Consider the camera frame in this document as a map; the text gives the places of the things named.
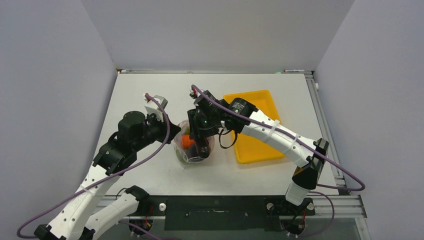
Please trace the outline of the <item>purple toy eggplant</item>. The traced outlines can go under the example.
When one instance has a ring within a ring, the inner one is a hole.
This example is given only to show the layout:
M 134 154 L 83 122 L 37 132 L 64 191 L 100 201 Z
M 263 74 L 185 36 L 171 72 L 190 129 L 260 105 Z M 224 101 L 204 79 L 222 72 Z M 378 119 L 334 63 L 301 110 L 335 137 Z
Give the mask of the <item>purple toy eggplant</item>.
M 187 149 L 185 154 L 187 156 L 188 163 L 198 163 L 204 160 L 202 157 L 200 157 L 195 145 L 192 145 L 189 149 Z

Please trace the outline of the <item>orange toy pumpkin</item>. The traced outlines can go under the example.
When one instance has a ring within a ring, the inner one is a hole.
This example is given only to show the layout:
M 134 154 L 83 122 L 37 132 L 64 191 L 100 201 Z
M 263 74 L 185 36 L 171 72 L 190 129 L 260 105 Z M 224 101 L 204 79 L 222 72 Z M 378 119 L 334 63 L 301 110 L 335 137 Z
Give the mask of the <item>orange toy pumpkin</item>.
M 195 144 L 195 141 L 190 138 L 190 135 L 189 134 L 184 134 L 182 136 L 181 142 L 182 142 L 182 147 L 185 150 L 188 150 L 192 145 Z

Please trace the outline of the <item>clear zip top bag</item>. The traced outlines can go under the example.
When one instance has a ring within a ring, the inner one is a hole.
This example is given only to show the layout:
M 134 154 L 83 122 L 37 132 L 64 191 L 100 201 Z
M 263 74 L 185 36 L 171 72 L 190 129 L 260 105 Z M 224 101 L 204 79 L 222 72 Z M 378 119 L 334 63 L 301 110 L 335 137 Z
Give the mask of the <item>clear zip top bag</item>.
M 181 130 L 172 141 L 177 158 L 184 164 L 195 164 L 204 161 L 206 158 L 201 157 L 196 148 L 195 141 L 190 138 L 189 133 L 191 129 L 189 120 L 183 120 L 177 126 Z

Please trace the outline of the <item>green toy cabbage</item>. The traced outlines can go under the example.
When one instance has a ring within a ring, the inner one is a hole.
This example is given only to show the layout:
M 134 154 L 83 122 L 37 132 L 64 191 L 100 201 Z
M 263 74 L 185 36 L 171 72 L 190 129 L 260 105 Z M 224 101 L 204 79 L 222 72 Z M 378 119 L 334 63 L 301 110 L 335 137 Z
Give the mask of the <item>green toy cabbage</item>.
M 175 155 L 180 162 L 187 163 L 187 155 L 184 150 L 180 151 L 179 149 L 176 149 Z

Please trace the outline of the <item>yellow plastic tray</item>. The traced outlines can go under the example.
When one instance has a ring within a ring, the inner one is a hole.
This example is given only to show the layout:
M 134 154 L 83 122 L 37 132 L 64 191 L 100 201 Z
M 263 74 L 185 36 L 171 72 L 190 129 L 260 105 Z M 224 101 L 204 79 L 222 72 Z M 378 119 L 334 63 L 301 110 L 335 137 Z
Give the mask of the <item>yellow plastic tray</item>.
M 232 102 L 235 98 L 244 99 L 255 105 L 272 120 L 280 119 L 278 110 L 269 90 L 264 89 L 241 93 L 231 93 L 224 95 L 223 98 L 228 103 Z M 237 136 L 237 141 L 234 145 L 234 152 L 239 164 L 251 164 L 262 161 L 283 159 L 285 157 L 284 154 L 277 151 L 273 147 L 258 139 L 244 134 L 239 134 Z

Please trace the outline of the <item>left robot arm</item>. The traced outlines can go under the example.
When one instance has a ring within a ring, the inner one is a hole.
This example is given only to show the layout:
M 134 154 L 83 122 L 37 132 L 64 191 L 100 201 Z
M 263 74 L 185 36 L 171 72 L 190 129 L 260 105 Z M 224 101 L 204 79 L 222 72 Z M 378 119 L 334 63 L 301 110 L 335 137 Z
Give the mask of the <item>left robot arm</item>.
M 133 185 L 110 205 L 97 213 L 94 209 L 136 160 L 145 147 L 160 142 L 170 144 L 181 128 L 169 121 L 161 110 L 147 115 L 139 111 L 124 114 L 118 130 L 102 145 L 93 159 L 76 195 L 66 200 L 65 207 L 49 223 L 39 225 L 34 235 L 39 240 L 97 240 L 122 218 L 148 211 L 149 194 Z

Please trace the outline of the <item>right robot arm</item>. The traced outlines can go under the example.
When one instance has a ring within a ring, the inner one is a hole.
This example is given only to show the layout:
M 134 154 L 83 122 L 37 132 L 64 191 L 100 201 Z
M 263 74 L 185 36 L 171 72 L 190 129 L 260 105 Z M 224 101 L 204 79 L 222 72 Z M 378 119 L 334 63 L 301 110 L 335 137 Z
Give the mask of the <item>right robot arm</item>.
M 195 106 L 187 112 L 189 137 L 199 156 L 208 158 L 211 148 L 207 139 L 224 131 L 253 137 L 274 148 L 296 165 L 282 207 L 289 214 L 297 213 L 307 194 L 318 185 L 329 143 L 296 134 L 243 98 L 227 102 L 216 99 L 208 90 L 196 88 L 189 95 Z

